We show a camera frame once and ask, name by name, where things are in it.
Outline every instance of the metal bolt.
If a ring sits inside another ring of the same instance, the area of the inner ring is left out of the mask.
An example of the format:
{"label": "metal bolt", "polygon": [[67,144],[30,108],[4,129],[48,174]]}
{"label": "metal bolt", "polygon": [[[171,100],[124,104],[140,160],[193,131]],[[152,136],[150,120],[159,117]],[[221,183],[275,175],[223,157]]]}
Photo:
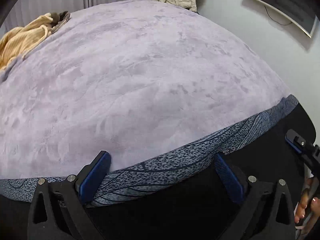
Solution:
{"label": "metal bolt", "polygon": [[69,176],[67,177],[67,180],[70,181],[70,182],[74,181],[75,179],[76,179],[76,176],[75,176],[75,175],[69,175]]}
{"label": "metal bolt", "polygon": [[279,180],[279,184],[282,185],[282,186],[284,186],[284,185],[285,185],[285,180],[284,180],[284,179],[280,179],[280,180]]}
{"label": "metal bolt", "polygon": [[41,178],[41,179],[38,180],[38,184],[39,185],[42,185],[44,183],[45,183],[45,179],[44,178]]}
{"label": "metal bolt", "polygon": [[255,176],[249,176],[249,177],[248,177],[248,180],[249,180],[250,182],[256,182],[256,181],[257,181],[257,178],[256,178]]}

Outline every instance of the mattress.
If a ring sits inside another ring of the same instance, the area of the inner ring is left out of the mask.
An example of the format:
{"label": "mattress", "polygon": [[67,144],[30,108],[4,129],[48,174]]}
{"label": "mattress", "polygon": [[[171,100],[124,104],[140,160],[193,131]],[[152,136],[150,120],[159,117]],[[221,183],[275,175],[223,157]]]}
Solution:
{"label": "mattress", "polygon": [[112,164],[92,205],[150,194],[244,147],[298,103],[232,33],[151,0],[72,13],[0,80],[0,194],[23,201],[38,178],[77,174],[100,150]]}

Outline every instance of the yellow blanket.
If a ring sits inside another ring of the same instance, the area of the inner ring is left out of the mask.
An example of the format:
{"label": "yellow blanket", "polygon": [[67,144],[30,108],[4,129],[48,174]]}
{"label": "yellow blanket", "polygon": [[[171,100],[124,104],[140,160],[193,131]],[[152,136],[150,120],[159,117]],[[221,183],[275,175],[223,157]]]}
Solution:
{"label": "yellow blanket", "polygon": [[58,22],[57,13],[46,13],[25,27],[16,27],[7,32],[0,40],[0,70],[5,69],[20,54],[24,59],[29,51],[57,30],[53,28],[53,25]]}

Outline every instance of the black cable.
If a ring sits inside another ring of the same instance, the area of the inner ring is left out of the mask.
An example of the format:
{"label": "black cable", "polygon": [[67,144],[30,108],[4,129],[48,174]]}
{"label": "black cable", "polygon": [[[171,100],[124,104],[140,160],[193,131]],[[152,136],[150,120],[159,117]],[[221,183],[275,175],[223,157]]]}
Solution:
{"label": "black cable", "polygon": [[278,24],[280,24],[280,25],[282,25],[282,26],[288,26],[288,25],[290,25],[290,24],[292,23],[292,21],[290,21],[290,23],[288,23],[288,24],[282,24],[282,23],[280,23],[280,22],[275,21],[274,19],[272,19],[272,18],[270,17],[266,6],[264,6],[264,7],[265,7],[265,9],[266,9],[266,12],[267,12],[269,18],[270,18],[271,20],[273,20],[274,22],[276,22],[276,23],[278,23]]}

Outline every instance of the person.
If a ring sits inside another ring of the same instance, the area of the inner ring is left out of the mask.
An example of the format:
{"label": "person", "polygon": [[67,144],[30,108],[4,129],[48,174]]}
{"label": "person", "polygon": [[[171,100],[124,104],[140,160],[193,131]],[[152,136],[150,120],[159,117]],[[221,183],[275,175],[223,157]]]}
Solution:
{"label": "person", "polygon": [[[301,194],[300,202],[298,203],[296,213],[294,216],[294,222],[297,224],[299,223],[300,219],[304,219],[306,215],[306,208],[309,203],[309,196],[308,191],[309,187],[312,185],[314,178],[307,179],[307,185],[308,187],[303,190]],[[307,224],[302,228],[299,240],[304,239],[305,236],[310,232],[310,230],[313,228],[315,223],[317,222],[318,218],[320,217],[320,199],[317,197],[314,197],[310,203],[310,209],[313,212],[310,220],[307,222]]]}

